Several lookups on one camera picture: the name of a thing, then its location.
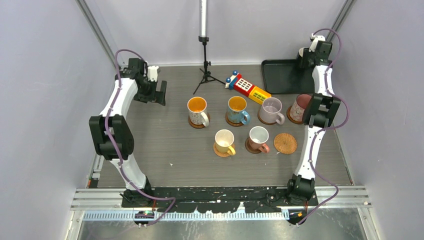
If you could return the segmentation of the yellow mug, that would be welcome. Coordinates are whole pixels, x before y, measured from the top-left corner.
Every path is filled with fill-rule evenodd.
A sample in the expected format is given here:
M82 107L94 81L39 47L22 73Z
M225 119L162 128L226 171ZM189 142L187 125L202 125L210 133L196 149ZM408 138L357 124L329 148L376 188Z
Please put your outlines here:
M234 144L234 140L234 134L228 129L219 130L214 137L214 143L217 143L223 148L223 150L219 150L220 152L224 152L226 148Z

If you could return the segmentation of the grey mug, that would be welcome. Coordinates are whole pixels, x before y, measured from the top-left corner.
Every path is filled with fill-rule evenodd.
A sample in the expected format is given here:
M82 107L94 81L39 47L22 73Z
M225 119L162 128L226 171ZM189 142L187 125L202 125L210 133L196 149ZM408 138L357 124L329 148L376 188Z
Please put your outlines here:
M283 125L286 118L282 114L282 108L282 102L278 98L269 97L263 101L258 112L265 122L276 122L279 125Z

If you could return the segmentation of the pink mug white inside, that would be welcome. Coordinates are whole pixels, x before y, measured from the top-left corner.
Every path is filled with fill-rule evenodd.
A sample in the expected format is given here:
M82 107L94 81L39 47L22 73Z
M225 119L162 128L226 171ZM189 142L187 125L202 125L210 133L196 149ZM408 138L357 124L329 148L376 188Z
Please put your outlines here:
M267 145L269 132L262 126L254 126L249 131L249 145L254 150L261 150L262 153L269 153L270 148Z

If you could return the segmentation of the blue mug orange inside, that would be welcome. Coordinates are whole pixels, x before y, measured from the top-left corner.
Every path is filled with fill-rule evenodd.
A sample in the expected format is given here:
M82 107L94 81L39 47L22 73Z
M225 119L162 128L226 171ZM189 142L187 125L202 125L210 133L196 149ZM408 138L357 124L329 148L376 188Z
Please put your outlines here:
M249 113L246 111L247 101L241 96L233 96L228 100L227 103L227 112L231 114L243 114L245 117L245 121L243 121L244 125L247 125L251 121L251 117Z

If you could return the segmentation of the woven coaster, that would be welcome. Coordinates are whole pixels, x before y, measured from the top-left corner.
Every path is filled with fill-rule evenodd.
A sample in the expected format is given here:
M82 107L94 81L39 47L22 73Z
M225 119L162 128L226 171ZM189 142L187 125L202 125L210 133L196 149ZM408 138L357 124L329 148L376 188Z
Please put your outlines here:
M280 133L273 140L275 149L286 155L293 154L298 147L295 137L289 133Z
M223 148L220 145L218 145L217 143L214 143L213 151L217 156L219 156L221 158L226 158L226 157L234 156L236 154L236 149L235 149L234 143L232 145L230 145L229 147L225 148L224 152L221 152L220 150L223 150Z

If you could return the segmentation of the patterned mug orange inside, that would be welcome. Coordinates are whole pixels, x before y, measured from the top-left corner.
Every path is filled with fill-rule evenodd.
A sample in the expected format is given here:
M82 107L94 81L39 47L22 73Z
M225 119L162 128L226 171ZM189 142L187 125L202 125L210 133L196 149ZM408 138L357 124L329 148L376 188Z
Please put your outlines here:
M192 97L187 102L187 109L192 122L195 124L201 124L203 122L205 126L207 125L205 123L207 120L206 114L208 114L207 101L204 98L200 96Z

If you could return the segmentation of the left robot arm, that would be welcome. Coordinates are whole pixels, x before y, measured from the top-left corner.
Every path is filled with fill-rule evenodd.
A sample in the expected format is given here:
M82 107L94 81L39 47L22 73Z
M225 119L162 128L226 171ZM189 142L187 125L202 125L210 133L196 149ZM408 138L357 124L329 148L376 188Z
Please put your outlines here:
M148 178L136 162L135 140L126 116L133 101L165 106L167 82L162 81L157 90L159 66L149 65L140 58L131 58L128 63L116 74L107 105L98 115L90 117L88 124L96 153L119 171L126 190L135 192L135 202L148 207L155 197Z

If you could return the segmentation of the black mug white inside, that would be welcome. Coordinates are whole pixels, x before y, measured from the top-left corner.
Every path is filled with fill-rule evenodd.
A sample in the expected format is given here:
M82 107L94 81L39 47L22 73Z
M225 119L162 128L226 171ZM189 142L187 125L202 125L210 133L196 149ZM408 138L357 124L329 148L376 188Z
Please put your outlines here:
M299 49L299 51L298 51L298 56L300 57L300 58L302 58L303 56L304 56L304 47L302 47L302 48L300 48Z

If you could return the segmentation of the ridged wooden coaster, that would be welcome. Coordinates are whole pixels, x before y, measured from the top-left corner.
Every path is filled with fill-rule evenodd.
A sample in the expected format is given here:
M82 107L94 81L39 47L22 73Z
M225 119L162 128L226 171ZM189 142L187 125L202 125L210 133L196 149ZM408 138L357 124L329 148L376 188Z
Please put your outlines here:
M233 127L241 127L244 125L243 121L245 121L245 116L243 114L232 114L227 112L225 114L226 122Z
M188 123L191 127L195 128L195 129L203 129L209 126L210 120L211 120L211 116L209 113L206 114L206 125L203 124L203 122L201 122L201 124L195 124L192 119L190 118L191 115L188 116Z
M260 112L258 112L257 113L257 117L258 117L258 119L259 119L259 121L261 122L261 123L263 123L263 124L265 124L265 125L275 125L276 124L276 122L266 122L266 121L264 121L262 118L261 118L261 116L260 116Z
M296 120L294 120L292 117L291 117L291 115L290 115L290 111L291 111L291 106L287 109L287 111L286 111L286 116L287 116L287 118L288 118L288 120L290 121L290 122L292 122L292 123L294 123L294 124L297 124L297 125L303 125L303 122L302 121L296 121Z

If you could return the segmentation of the dark wooden coaster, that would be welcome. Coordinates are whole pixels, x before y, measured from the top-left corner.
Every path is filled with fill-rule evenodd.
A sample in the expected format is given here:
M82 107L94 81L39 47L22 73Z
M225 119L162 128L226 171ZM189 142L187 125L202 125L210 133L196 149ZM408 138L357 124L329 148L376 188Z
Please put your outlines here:
M247 150L248 152L252 153L252 154L259 154L259 153L261 153L261 152L262 152L261 150L251 148L251 146L249 145L249 139L250 139L250 138L248 137L248 138L245 140L245 143L244 143L246 150Z

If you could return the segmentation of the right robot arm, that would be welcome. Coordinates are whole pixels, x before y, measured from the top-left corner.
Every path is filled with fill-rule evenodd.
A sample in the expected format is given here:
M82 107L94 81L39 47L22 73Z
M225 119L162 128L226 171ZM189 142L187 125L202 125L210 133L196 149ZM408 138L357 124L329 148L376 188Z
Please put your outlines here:
M341 100L335 96L332 85L332 61L329 60L333 44L325 40L313 40L298 56L301 69L312 68L314 93L302 117L304 142L299 163L287 183L285 198L291 205L308 202L315 193L315 166L322 139L333 124Z

